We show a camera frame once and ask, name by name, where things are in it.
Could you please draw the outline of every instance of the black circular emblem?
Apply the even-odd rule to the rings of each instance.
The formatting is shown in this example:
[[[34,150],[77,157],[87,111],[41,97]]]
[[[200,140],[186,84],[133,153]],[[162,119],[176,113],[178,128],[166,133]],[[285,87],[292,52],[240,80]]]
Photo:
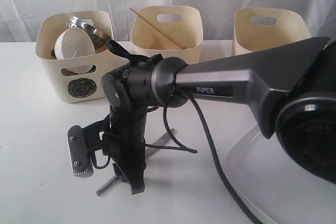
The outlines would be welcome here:
[[[68,84],[68,92],[72,97],[84,98],[92,95],[97,90],[96,83],[87,78],[72,80]]]

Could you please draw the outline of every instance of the white plastic tray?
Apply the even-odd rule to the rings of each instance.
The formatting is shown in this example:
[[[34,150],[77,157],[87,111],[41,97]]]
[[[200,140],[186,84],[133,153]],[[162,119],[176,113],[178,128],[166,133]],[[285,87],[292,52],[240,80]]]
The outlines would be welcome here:
[[[223,168],[264,224],[336,223],[336,185],[297,165],[257,125],[225,156]]]

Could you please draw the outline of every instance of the white bowl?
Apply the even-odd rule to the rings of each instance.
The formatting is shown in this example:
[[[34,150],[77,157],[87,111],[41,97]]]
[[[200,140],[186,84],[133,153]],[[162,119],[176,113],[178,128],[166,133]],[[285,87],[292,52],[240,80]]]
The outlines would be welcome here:
[[[79,28],[66,30],[57,38],[55,43],[56,59],[70,59],[94,54],[95,50],[91,38],[85,31]],[[86,65],[67,68],[67,70],[81,74],[89,72],[92,67],[93,66]]]

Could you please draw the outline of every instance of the wooden chopstick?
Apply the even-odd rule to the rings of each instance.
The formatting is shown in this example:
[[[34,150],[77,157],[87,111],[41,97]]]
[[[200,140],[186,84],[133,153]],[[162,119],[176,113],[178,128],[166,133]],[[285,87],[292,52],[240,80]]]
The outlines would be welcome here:
[[[177,43],[174,39],[172,39],[170,36],[168,36],[167,34],[165,34],[162,31],[160,31],[156,26],[154,26],[148,19],[146,19],[141,14],[139,14],[136,10],[134,10],[133,8],[130,8],[130,10],[132,12],[134,12],[135,14],[137,14],[143,21],[145,21],[147,24],[149,24],[151,27],[153,27],[155,30],[157,30],[164,37],[166,37],[167,39],[169,39],[172,43],[174,43],[175,45],[179,46],[182,50],[187,49],[185,46],[182,46],[181,44]]]

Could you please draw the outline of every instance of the beige storage basket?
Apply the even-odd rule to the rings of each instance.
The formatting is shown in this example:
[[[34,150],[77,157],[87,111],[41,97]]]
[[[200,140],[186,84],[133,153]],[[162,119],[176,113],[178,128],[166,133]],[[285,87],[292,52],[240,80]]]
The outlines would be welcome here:
[[[260,22],[273,18],[275,24],[251,22],[255,17],[260,18]],[[306,23],[295,12],[274,8],[243,8],[235,13],[233,55],[278,47],[310,37]]]
[[[199,11],[189,6],[149,6],[139,12],[160,31],[187,49],[182,50],[148,23],[137,17],[132,31],[132,43],[135,54],[166,57],[179,57],[188,64],[199,62],[203,42],[203,25]],[[178,14],[179,22],[160,22],[160,14]]]
[[[54,59],[54,49],[58,36],[67,29],[67,21],[71,15],[80,19],[90,19],[93,26],[113,38],[112,22],[109,14],[101,10],[62,13],[47,18],[41,26],[36,42],[36,55],[41,59],[46,74],[50,79],[59,98],[65,102],[79,102],[104,97],[101,77],[115,69],[115,56],[106,46],[96,50],[95,55],[72,58]],[[94,65],[88,73],[74,74],[67,68]]]

